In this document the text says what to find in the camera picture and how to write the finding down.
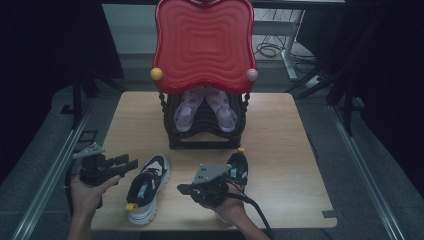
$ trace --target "black curtain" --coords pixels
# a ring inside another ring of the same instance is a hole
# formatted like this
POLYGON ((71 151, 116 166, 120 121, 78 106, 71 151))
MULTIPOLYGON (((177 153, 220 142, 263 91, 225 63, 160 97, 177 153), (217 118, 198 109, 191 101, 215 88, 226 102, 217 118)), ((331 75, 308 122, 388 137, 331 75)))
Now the black curtain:
POLYGON ((356 94, 365 103, 362 118, 422 196, 423 13, 418 1, 394 2, 360 59, 356 85, 356 94))
POLYGON ((118 54, 98 1, 1 0, 1 182, 51 108, 78 76, 121 78, 118 54))

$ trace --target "human arm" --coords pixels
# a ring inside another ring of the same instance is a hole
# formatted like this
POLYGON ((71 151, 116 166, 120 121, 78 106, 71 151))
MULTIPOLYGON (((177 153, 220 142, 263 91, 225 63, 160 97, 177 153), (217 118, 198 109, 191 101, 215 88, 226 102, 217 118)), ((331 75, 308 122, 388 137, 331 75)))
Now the human arm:
POLYGON ((91 222, 96 208, 106 190, 118 183, 120 176, 114 176, 97 187, 83 183, 79 176, 71 181, 71 195, 74 211, 68 240, 91 239, 91 222))
MULTIPOLYGON (((228 184, 228 187, 229 193, 240 194, 240 191, 232 184, 228 184)), ((270 238, 249 218, 241 200, 226 198, 225 201, 216 208, 202 206, 214 210, 223 221, 234 225, 247 240, 270 240, 270 238)))

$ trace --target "pink shoe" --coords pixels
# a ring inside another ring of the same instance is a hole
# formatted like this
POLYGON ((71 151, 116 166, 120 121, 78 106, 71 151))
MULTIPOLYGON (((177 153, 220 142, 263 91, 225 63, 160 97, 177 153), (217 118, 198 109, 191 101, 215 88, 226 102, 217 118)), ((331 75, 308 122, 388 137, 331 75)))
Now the pink shoe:
POLYGON ((193 125, 194 115, 205 97, 205 87, 186 91, 175 110, 174 122, 178 131, 187 132, 193 125))
POLYGON ((219 128, 231 132, 236 127, 237 114, 228 105, 227 94, 213 87, 206 87, 206 101, 215 112, 219 128))

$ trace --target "human hand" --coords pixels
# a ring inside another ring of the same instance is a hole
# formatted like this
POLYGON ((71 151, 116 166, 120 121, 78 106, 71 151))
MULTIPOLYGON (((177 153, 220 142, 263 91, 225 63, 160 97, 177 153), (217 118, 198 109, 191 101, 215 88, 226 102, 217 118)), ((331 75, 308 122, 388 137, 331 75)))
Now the human hand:
POLYGON ((117 175, 108 179, 102 185, 93 187, 83 183, 79 176, 74 177, 71 181, 73 214, 92 219, 102 195, 108 188, 118 184, 120 179, 121 177, 117 175))
MULTIPOLYGON (((241 194, 240 190, 233 184, 227 183, 228 193, 241 194)), ((244 204, 241 200, 235 198, 226 198, 219 206, 213 208, 207 205, 203 207, 211 209, 223 220, 232 225, 237 225, 238 221, 247 218, 244 204)))

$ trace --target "shoe pair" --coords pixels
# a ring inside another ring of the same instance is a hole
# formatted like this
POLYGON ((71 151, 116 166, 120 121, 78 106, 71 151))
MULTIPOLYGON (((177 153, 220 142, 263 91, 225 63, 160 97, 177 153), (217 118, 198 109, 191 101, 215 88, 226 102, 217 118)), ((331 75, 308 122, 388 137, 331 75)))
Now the shoe pair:
POLYGON ((190 130, 194 115, 205 97, 207 103, 215 112, 219 128, 223 132, 233 131, 237 122, 237 114, 228 105, 227 94, 213 87, 199 87, 184 92, 181 104, 174 114, 177 130, 180 132, 190 130))
MULTIPOLYGON (((248 174, 246 157, 243 154, 234 153, 227 164, 232 165, 228 171, 228 177, 244 192, 248 174)), ((157 195, 165 187, 170 176, 170 163, 162 155, 154 156, 144 165, 141 173, 132 181, 127 195, 126 209, 131 223, 146 225, 155 217, 158 208, 157 195)))

